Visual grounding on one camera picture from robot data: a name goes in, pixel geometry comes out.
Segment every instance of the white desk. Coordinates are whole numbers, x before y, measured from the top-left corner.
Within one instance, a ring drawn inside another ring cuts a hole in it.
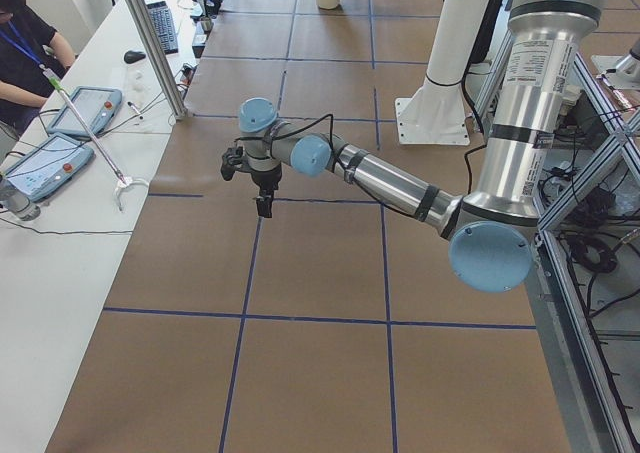
[[[180,37],[180,53],[167,59],[178,72],[185,62],[195,65],[195,28],[178,0],[165,1]],[[132,116],[127,101],[146,105],[160,93],[148,59],[123,62],[129,49],[143,47],[121,0],[62,82],[69,92],[76,86],[122,90],[124,105],[112,125]],[[62,104],[54,94],[44,109]],[[144,120],[107,134],[102,144],[126,175],[150,180],[173,123],[169,105],[162,102]],[[45,138],[37,120],[22,137],[34,145]],[[19,143],[14,149],[27,152],[31,147]],[[15,161],[8,158],[2,167]],[[113,172],[97,154],[63,191],[41,205],[39,218],[24,224],[55,231],[132,230],[147,190],[135,187],[123,193],[121,213],[113,199],[115,186]],[[10,213],[3,218],[17,221]],[[46,448],[128,241],[129,235],[44,236],[0,223],[0,452],[40,453]]]

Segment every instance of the blue lanyard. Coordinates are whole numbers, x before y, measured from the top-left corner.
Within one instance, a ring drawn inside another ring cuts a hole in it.
[[[29,59],[31,59],[36,65],[40,66],[42,64],[42,61],[40,61],[40,58],[38,58],[38,55],[34,53],[33,49],[29,46],[29,43],[27,43],[27,41],[22,37],[18,29],[15,27],[15,25],[11,21],[9,21],[9,26],[11,27],[11,30],[16,35],[16,37],[18,38],[18,41],[20,41],[21,44],[19,45],[12,38],[9,38],[9,36],[2,30],[0,30],[0,36],[2,36],[5,40],[7,40],[9,44],[11,44],[14,48],[22,52]]]

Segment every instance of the tiled surface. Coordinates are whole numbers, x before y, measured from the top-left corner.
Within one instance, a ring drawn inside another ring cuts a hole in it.
[[[583,55],[626,51],[638,1],[609,0]],[[440,7],[225,0],[50,451],[568,451],[522,288],[472,291],[430,227],[327,172],[285,168],[264,220],[247,175],[219,177],[263,96],[463,194],[467,148],[401,146],[393,122]]]

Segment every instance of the black mouse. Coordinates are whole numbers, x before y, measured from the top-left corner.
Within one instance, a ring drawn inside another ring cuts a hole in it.
[[[140,61],[146,57],[147,55],[142,51],[129,50],[124,54],[124,62],[130,65],[131,63],[135,63],[136,61]]]

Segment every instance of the person's arm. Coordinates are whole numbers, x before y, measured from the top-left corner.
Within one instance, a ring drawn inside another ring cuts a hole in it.
[[[53,50],[58,61],[66,70],[68,70],[71,65],[73,65],[73,62],[76,61],[76,55],[73,52],[73,48],[71,48],[69,42],[60,33],[56,32],[56,34],[53,35],[49,46]]]
[[[9,83],[0,81],[0,99],[24,106],[42,108],[47,101],[44,96],[39,96]]]

